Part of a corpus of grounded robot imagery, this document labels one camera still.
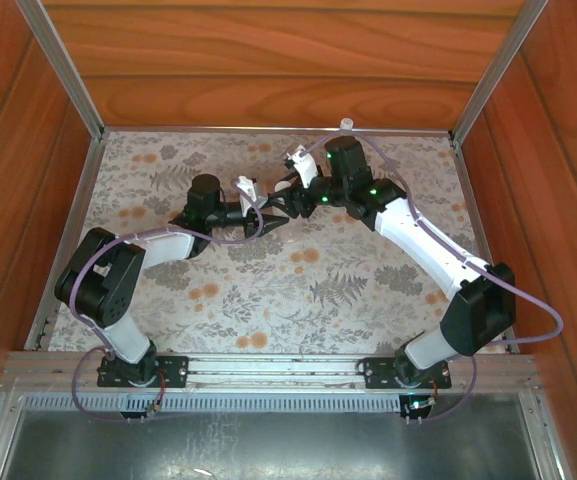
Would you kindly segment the floral table cover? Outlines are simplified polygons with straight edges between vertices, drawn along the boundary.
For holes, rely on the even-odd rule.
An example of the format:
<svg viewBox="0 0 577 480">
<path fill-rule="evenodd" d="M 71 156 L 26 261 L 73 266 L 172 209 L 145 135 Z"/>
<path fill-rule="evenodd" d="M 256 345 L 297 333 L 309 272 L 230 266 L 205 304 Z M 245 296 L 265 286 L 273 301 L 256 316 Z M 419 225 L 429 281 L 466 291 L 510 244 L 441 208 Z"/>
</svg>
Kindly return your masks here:
<svg viewBox="0 0 577 480">
<path fill-rule="evenodd" d="M 216 176 L 229 198 L 238 176 L 266 191 L 286 174 L 298 134 L 114 132 L 106 144 L 85 225 L 118 235 L 162 227 L 184 207 L 191 180 Z M 400 248 L 320 207 L 304 239 L 272 231 L 160 264 L 139 278 L 129 311 L 159 350 L 187 353 L 392 354 L 435 327 L 448 308 L 438 284 Z"/>
</svg>

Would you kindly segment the shiny metal sheet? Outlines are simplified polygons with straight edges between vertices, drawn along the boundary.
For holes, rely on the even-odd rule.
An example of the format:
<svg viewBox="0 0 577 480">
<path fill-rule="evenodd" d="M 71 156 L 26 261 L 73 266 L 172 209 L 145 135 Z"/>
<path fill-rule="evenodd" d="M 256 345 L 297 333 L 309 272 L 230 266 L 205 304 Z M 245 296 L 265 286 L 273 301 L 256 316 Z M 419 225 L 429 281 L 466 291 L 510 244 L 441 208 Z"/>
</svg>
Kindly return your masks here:
<svg viewBox="0 0 577 480">
<path fill-rule="evenodd" d="M 514 406 L 425 425 L 360 413 L 207 413 L 144 425 L 22 420 L 5 480 L 536 480 Z"/>
</svg>

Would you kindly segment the small board green light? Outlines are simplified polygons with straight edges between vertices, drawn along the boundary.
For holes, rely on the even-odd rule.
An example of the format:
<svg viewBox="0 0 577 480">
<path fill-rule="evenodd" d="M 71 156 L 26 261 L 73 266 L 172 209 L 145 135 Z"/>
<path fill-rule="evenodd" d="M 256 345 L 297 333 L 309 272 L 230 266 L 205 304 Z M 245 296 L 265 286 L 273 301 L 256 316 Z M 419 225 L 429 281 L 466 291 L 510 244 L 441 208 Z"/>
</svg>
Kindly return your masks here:
<svg viewBox="0 0 577 480">
<path fill-rule="evenodd" d="M 431 395 L 401 395 L 399 397 L 400 413 L 404 418 L 427 418 L 436 404 Z"/>
</svg>

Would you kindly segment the aluminium rear table rail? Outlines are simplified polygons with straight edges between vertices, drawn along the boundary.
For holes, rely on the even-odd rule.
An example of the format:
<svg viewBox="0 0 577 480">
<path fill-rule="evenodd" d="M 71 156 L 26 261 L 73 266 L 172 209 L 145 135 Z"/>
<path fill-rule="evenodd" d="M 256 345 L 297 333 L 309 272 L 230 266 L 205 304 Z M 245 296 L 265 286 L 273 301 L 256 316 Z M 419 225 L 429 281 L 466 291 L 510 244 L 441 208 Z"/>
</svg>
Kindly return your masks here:
<svg viewBox="0 0 577 480">
<path fill-rule="evenodd" d="M 106 126 L 104 132 L 156 132 L 156 133 L 237 133 L 237 134 L 327 134 L 336 132 L 339 127 L 228 127 L 228 126 Z M 450 138 L 449 130 L 441 129 L 353 129 L 350 133 L 363 133 L 374 136 L 404 137 L 443 137 Z"/>
</svg>

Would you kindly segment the aluminium side table rail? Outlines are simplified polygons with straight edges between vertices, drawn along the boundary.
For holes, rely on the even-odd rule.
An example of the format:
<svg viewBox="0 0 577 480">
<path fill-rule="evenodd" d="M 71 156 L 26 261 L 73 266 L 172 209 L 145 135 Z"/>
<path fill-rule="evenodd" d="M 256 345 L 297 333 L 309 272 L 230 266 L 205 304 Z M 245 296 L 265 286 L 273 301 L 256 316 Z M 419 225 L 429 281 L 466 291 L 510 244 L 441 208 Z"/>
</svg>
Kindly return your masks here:
<svg viewBox="0 0 577 480">
<path fill-rule="evenodd" d="M 34 320 L 22 347 L 23 351 L 49 346 L 61 302 L 54 295 L 55 284 L 80 241 L 88 207 L 107 144 L 108 133 L 92 139 L 82 168 L 54 261 L 42 293 Z"/>
<path fill-rule="evenodd" d="M 452 139 L 449 139 L 449 143 L 451 149 L 455 155 L 454 163 L 457 175 L 459 177 L 460 186 L 462 189 L 462 193 L 464 195 L 465 201 L 465 208 L 467 209 L 470 223 L 472 226 L 472 230 L 474 233 L 475 243 L 477 245 L 477 252 L 480 258 L 483 258 L 488 263 L 492 265 L 493 263 L 493 256 L 491 250 L 489 248 L 489 244 L 487 241 L 485 229 L 483 226 L 482 218 L 478 209 L 477 201 L 475 198 L 474 190 L 472 187 L 472 183 L 467 171 L 466 162 L 462 153 L 462 149 L 460 144 Z M 504 333 L 499 337 L 499 340 L 511 340 L 514 339 L 514 330 L 513 327 L 509 327 Z M 504 353 L 508 354 L 518 354 L 520 353 L 520 349 L 517 345 L 500 345 L 500 346 L 493 346 L 490 343 L 487 347 L 485 347 L 482 351 L 484 353 L 502 353 L 502 349 Z"/>
</svg>

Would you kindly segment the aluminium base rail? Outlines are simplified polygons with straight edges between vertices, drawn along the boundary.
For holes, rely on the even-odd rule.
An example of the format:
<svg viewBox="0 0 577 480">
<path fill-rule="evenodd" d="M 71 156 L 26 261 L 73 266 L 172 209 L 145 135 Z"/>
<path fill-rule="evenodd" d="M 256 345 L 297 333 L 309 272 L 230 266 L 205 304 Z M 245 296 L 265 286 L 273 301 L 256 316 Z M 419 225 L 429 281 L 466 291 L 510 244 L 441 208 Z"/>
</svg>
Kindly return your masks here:
<svg viewBox="0 0 577 480">
<path fill-rule="evenodd" d="M 186 385 L 169 392 L 223 393 L 517 393 L 543 387 L 536 362 L 529 355 L 483 354 L 459 358 L 432 369 L 416 388 L 370 388 L 360 358 L 352 354 L 173 354 L 188 358 Z M 84 392 L 99 387 L 128 391 L 132 386 L 100 386 L 103 358 L 80 352 L 16 352 L 4 367 L 0 388 L 67 391 L 72 384 Z"/>
</svg>

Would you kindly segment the aluminium frame post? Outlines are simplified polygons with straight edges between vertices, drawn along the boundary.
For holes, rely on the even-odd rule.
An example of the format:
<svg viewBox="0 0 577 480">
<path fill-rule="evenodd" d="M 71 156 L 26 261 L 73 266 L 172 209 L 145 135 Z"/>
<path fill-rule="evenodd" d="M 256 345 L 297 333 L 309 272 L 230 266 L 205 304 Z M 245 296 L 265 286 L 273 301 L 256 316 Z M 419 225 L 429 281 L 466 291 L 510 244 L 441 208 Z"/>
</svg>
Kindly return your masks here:
<svg viewBox="0 0 577 480">
<path fill-rule="evenodd" d="M 15 0 L 90 135 L 101 139 L 105 125 L 56 26 L 41 0 Z"/>
<path fill-rule="evenodd" d="M 528 34 L 542 14 L 548 0 L 525 0 L 498 51 L 486 68 L 452 130 L 452 141 L 460 147 L 503 78 Z"/>
</svg>

